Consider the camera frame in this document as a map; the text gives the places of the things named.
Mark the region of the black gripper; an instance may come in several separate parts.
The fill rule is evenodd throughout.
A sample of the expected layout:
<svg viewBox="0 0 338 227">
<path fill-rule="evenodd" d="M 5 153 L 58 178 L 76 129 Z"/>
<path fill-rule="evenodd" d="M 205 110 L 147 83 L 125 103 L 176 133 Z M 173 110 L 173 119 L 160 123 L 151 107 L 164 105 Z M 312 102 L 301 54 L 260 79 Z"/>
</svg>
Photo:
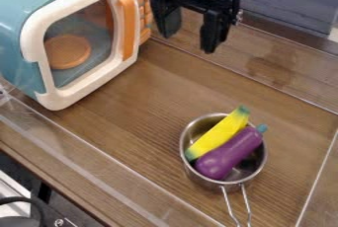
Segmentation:
<svg viewBox="0 0 338 227">
<path fill-rule="evenodd" d="M 151 0 L 155 22 L 164 38 L 169 38 L 181 24 L 180 7 L 203 14 L 200 49 L 213 53 L 227 39 L 231 24 L 240 21 L 241 0 Z"/>
</svg>

